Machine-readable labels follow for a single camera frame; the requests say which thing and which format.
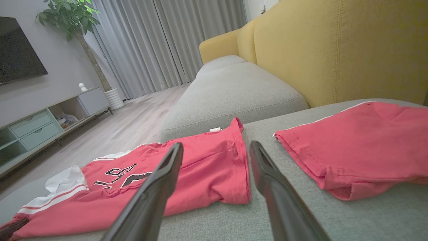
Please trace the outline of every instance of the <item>gray curtain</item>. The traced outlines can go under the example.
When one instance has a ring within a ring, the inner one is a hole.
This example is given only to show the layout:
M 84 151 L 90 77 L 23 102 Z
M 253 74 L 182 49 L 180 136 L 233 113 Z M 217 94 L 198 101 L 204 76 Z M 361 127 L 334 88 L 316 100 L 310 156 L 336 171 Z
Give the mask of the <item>gray curtain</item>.
M 95 37 L 127 98 L 192 81 L 199 44 L 245 24 L 242 0 L 93 0 Z

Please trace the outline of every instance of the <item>tv screen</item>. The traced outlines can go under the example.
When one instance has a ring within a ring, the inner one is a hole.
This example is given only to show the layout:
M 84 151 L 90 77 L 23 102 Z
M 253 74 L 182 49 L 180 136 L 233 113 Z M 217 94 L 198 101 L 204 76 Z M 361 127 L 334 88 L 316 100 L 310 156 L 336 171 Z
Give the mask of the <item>tv screen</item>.
M 16 19 L 0 17 L 0 85 L 47 74 Z

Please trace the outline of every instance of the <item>red shirt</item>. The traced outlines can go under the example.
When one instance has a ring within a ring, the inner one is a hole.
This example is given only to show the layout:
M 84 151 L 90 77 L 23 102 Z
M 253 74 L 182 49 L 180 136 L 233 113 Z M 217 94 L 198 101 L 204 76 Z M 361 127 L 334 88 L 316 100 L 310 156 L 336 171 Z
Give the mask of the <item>red shirt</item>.
M 176 142 L 183 144 L 184 155 L 165 216 L 215 201 L 247 204 L 251 196 L 243 129 L 235 118 L 220 132 L 141 145 L 97 158 L 82 169 L 69 168 L 47 181 L 48 197 L 34 199 L 14 216 L 11 222 L 23 218 L 30 222 L 16 231 L 12 240 L 109 228 Z
M 274 135 L 320 188 L 341 200 L 428 177 L 428 108 L 365 102 Z

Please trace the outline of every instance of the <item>light blue drawer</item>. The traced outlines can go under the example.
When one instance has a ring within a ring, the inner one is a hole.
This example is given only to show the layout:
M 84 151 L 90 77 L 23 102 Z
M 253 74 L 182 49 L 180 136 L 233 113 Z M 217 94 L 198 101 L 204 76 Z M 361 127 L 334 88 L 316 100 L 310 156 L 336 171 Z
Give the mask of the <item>light blue drawer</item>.
M 21 141 L 28 148 L 28 150 L 31 150 L 58 133 L 59 130 L 56 125 L 54 123 L 50 123 L 49 125 L 40 128 L 37 131 L 22 138 Z
M 43 111 L 11 125 L 10 128 L 18 137 L 22 137 L 51 121 L 51 118 Z

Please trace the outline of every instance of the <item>yellow sofa backrest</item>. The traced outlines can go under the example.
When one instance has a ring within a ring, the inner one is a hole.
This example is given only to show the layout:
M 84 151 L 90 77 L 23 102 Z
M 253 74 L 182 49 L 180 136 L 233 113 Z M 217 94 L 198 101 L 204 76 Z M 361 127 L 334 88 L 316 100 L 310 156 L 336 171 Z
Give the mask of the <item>yellow sofa backrest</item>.
M 236 54 L 316 107 L 428 91 L 427 0 L 282 0 L 241 29 L 201 43 L 204 63 Z

